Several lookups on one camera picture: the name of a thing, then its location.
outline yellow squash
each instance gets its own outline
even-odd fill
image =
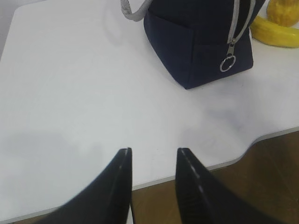
[[[291,27],[299,21],[299,0],[270,0],[267,16],[271,22]]]

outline banana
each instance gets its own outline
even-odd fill
[[[299,48],[299,29],[282,27],[257,16],[250,26],[252,37],[268,45]]]

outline navy blue bag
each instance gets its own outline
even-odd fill
[[[253,66],[249,26],[265,0],[145,0],[126,18],[144,18],[150,44],[172,77],[186,89]]]

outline bag strap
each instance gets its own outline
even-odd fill
[[[121,11],[128,20],[140,21],[145,17],[153,0],[144,0],[140,8],[132,13],[129,0],[121,0]]]

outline yellow fruit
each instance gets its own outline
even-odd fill
[[[271,22],[291,27],[299,21],[299,0],[270,0],[267,16]]]
[[[299,29],[282,27],[257,16],[250,26],[252,37],[268,45],[299,48]]]

